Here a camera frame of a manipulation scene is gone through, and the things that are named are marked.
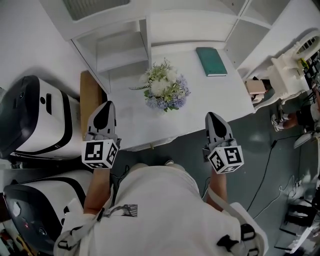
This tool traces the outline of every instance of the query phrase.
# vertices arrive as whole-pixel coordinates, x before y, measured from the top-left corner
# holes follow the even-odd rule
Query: wooden board
[[[85,137],[90,115],[102,104],[102,89],[89,71],[80,77],[80,113],[82,138]]]

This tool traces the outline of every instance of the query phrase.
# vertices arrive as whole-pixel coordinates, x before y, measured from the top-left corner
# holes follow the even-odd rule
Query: white wall
[[[291,0],[271,31],[240,65],[240,75],[261,64],[250,77],[266,69],[271,57],[277,58],[313,29],[320,29],[320,11],[312,0]]]
[[[0,87],[8,89],[21,76],[36,75],[77,97],[84,70],[38,0],[1,1]]]

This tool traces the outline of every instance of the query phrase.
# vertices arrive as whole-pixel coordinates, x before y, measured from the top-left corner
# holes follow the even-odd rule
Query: shoe
[[[173,165],[174,163],[175,163],[175,162],[170,159],[170,160],[166,161],[164,165],[165,165],[165,166],[167,166],[167,165]]]
[[[279,121],[277,120],[277,117],[275,114],[271,116],[271,124],[273,125],[273,128],[276,132],[280,131],[280,129],[277,127],[277,125],[279,124]]]
[[[279,109],[278,109],[278,116],[279,116],[279,121],[280,122],[284,122],[284,121],[286,121],[285,119],[284,119],[284,110],[282,109],[282,106],[280,105],[279,106]]]

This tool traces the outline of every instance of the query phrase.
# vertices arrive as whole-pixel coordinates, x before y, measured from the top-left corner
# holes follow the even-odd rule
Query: white chair
[[[310,39],[315,38],[312,45],[300,51],[303,45]],[[314,30],[304,36],[291,49],[282,54],[279,58],[272,58],[272,66],[268,67],[267,71],[260,74],[258,78],[268,78],[274,89],[274,95],[254,107],[255,112],[265,106],[271,105],[279,99],[282,99],[281,104],[291,100],[301,93],[308,91],[309,86],[304,77],[303,67],[299,60],[308,60],[320,49],[320,30]]]

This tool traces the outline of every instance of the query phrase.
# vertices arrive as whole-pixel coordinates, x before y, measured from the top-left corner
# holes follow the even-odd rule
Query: green leaf
[[[174,106],[169,106],[169,109],[170,109],[170,110],[178,110],[179,108],[174,107]]]
[[[150,90],[145,90],[144,91],[144,96],[148,98],[149,97],[149,92],[150,92]]]

